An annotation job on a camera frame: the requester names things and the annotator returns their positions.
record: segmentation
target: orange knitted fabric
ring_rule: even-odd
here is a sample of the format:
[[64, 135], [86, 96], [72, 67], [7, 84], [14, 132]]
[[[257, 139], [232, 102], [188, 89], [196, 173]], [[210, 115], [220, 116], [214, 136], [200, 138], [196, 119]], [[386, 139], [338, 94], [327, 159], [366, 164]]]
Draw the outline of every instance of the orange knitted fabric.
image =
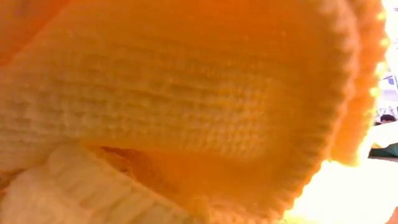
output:
[[259, 223], [325, 159], [358, 161], [385, 51], [379, 1], [22, 2], [0, 0], [0, 171], [36, 167], [16, 183], [59, 175], [79, 192], [53, 170], [87, 160], [199, 220]]

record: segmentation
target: knit hat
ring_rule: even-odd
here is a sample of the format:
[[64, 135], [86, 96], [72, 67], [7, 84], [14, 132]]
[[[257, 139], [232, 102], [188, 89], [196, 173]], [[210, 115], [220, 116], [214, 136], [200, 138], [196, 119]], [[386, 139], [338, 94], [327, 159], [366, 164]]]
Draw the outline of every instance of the knit hat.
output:
[[379, 1], [15, 2], [0, 1], [0, 171], [28, 171], [5, 223], [271, 222], [325, 159], [358, 163]]

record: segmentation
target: person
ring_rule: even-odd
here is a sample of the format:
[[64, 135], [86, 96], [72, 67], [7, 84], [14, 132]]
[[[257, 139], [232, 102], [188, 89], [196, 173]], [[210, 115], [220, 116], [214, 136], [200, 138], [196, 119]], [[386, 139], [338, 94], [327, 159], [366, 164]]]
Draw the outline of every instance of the person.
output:
[[384, 114], [380, 117], [380, 123], [382, 124], [395, 122], [395, 121], [397, 121], [396, 118], [391, 114]]

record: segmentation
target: teal object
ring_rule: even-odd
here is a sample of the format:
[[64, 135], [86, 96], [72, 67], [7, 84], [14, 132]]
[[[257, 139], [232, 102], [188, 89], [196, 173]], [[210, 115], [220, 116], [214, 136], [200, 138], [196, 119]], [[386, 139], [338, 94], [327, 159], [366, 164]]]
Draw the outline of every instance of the teal object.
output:
[[371, 149], [369, 156], [398, 158], [398, 143], [391, 144], [384, 149]]

